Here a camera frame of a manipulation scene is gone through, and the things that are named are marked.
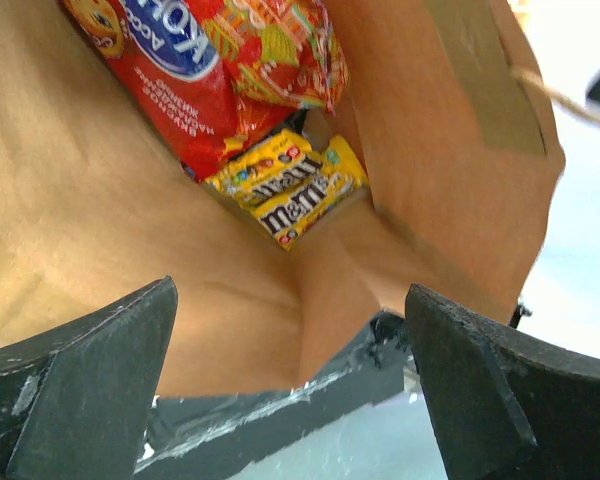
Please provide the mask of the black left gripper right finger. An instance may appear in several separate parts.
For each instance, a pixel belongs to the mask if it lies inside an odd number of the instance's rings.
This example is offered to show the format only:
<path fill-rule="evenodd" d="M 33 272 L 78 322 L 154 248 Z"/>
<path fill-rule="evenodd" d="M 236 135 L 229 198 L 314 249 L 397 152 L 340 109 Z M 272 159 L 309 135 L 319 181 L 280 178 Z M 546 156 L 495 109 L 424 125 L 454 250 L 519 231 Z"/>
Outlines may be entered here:
<path fill-rule="evenodd" d="M 422 286 L 408 338 L 450 479 L 600 479 L 600 359 Z"/>

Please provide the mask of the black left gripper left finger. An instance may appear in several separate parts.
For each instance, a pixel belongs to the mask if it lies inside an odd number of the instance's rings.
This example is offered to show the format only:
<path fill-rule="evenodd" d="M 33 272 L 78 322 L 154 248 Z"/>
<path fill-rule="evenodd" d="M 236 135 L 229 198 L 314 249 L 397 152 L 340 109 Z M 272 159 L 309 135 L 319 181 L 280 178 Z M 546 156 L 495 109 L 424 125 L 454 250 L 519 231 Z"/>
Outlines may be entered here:
<path fill-rule="evenodd" d="M 0 348 L 0 479 L 130 479 L 169 345 L 169 277 Z"/>

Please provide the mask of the red brown paper bag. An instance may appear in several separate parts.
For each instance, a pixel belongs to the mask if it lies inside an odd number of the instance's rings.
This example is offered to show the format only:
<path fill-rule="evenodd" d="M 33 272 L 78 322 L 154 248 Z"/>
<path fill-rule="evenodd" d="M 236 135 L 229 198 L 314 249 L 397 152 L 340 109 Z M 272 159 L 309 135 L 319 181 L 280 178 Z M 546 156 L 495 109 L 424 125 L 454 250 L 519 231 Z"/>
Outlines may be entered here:
<path fill-rule="evenodd" d="M 331 1 L 351 72 L 310 139 L 369 191 L 285 251 L 196 184 L 54 1 L 0 1 L 0 347 L 170 276 L 158 393 L 305 383 L 421 283 L 507 323 L 565 156 L 504 1 Z"/>

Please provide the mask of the red candy bag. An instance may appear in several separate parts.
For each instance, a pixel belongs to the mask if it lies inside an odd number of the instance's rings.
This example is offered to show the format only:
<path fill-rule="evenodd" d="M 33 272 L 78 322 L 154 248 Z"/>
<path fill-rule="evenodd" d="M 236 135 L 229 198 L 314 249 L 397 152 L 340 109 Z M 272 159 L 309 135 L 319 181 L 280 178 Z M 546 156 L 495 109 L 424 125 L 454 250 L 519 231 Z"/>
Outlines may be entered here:
<path fill-rule="evenodd" d="M 198 182 L 293 109 L 241 96 L 184 1 L 64 1 L 64 10 Z"/>

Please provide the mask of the red patterned snack packet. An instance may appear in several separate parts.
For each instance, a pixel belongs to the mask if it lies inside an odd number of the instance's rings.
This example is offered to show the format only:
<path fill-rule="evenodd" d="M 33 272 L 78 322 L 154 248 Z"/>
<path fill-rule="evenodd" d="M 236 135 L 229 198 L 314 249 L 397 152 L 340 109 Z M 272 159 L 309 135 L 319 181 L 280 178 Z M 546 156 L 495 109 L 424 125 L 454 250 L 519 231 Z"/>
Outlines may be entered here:
<path fill-rule="evenodd" d="M 235 91 L 294 109 L 332 111 L 349 75 L 321 1 L 193 1 L 190 9 Z"/>

